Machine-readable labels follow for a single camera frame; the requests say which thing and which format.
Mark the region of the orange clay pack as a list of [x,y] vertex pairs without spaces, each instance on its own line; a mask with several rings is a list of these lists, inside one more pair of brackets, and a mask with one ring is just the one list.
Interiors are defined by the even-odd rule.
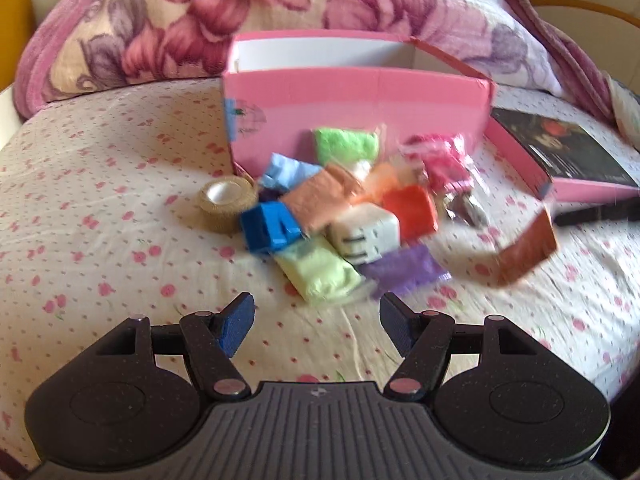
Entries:
[[363,181],[369,202],[379,202],[388,192],[416,183],[416,170],[405,159],[392,159],[376,165]]

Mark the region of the brown clay pack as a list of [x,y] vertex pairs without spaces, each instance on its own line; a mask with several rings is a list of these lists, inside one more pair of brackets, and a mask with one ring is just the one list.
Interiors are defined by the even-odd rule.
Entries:
[[496,284],[509,286],[532,272],[558,250],[558,240],[547,208],[508,246],[498,250]]

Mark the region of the cherry print bed sheet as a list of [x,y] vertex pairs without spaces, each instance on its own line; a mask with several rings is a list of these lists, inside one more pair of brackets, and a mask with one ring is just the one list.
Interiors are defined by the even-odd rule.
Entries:
[[[1,448],[25,467],[38,460],[32,390],[133,314],[170,324],[250,292],[256,322],[234,358],[249,382],[386,382],[397,366],[374,302],[305,304],[241,235],[207,229],[196,196],[229,168],[220,107],[213,79],[90,94],[42,110],[3,148]],[[488,226],[442,222],[427,244],[451,280],[408,305],[461,323],[503,314],[615,396],[639,365],[638,226],[563,230],[550,260],[498,288],[490,254],[540,205],[492,145],[474,162]]]

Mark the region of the pale yellow-green clay pack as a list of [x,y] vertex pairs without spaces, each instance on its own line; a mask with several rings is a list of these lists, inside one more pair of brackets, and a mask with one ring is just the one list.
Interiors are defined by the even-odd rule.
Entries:
[[322,235],[300,240],[273,258],[308,304],[337,304],[364,283],[364,277]]

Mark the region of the white clay pack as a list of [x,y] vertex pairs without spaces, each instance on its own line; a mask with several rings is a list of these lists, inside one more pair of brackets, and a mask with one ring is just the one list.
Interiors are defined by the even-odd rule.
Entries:
[[349,208],[326,232],[338,254],[354,266],[378,261],[400,247],[398,218],[371,203]]

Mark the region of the pink floral fleece blanket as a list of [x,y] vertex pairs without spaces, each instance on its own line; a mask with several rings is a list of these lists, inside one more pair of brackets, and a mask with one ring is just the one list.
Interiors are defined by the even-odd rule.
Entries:
[[14,105],[32,117],[84,93],[216,77],[234,37],[299,29],[414,38],[499,84],[615,118],[608,77],[529,0],[60,0],[17,65]]

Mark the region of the brown tape roll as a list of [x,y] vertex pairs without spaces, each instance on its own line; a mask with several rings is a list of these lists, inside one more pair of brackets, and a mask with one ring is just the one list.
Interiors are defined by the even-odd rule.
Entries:
[[223,176],[206,183],[196,200],[211,231],[233,234],[241,229],[240,215],[257,205],[258,192],[253,180]]

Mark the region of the light green clay pack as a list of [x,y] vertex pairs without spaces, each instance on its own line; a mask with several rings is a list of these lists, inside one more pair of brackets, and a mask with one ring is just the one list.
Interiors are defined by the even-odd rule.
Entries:
[[373,162],[380,152],[380,140],[373,132],[337,128],[314,130],[314,145],[318,162]]

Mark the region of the black box lid with portrait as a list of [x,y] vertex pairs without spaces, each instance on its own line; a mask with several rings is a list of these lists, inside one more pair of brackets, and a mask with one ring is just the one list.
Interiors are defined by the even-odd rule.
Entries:
[[503,154],[520,148],[553,180],[565,178],[636,188],[637,183],[596,139],[574,122],[495,107],[487,136]]

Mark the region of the peach clay pack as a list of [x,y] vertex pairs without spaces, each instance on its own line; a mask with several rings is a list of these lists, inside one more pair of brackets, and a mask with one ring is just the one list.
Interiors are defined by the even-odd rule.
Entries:
[[279,200],[305,235],[322,231],[364,193],[361,182],[348,170],[330,162],[314,176]]

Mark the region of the pink cardboard box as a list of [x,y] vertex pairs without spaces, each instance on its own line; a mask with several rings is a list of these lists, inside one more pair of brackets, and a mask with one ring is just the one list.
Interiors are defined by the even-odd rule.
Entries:
[[[476,148],[491,142],[495,93],[489,78],[441,50],[378,32],[241,35],[222,75],[231,155],[253,176],[266,170],[273,153],[309,162],[311,133],[319,127],[379,131],[387,151],[425,133],[462,134]],[[551,180],[520,148],[508,148],[497,150],[538,198],[600,204],[639,193],[638,176],[608,148],[636,188]]]

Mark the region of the pink clay pack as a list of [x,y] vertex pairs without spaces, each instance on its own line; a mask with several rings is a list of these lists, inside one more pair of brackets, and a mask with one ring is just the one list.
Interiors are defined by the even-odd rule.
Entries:
[[422,162],[428,187],[435,195],[467,193],[474,188],[462,134],[419,134],[401,144],[399,151]]

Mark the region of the purple clay pack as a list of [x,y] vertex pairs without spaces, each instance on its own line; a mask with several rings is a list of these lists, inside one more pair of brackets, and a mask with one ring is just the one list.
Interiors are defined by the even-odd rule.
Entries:
[[448,281],[451,275],[432,256],[427,246],[415,244],[389,252],[381,259],[362,264],[358,272],[376,283],[373,297],[386,292],[402,296],[422,286]]

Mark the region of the light blue clay pack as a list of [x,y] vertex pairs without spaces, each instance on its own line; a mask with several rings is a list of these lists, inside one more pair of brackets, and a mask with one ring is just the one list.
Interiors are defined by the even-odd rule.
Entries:
[[318,174],[321,169],[319,165],[273,153],[268,168],[259,178],[259,184],[263,188],[286,193]]

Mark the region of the red clay pack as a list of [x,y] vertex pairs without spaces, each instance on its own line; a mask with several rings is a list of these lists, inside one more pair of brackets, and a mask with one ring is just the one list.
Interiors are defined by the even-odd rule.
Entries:
[[438,213],[431,193],[413,184],[391,190],[382,197],[382,207],[399,221],[401,243],[410,243],[438,230]]

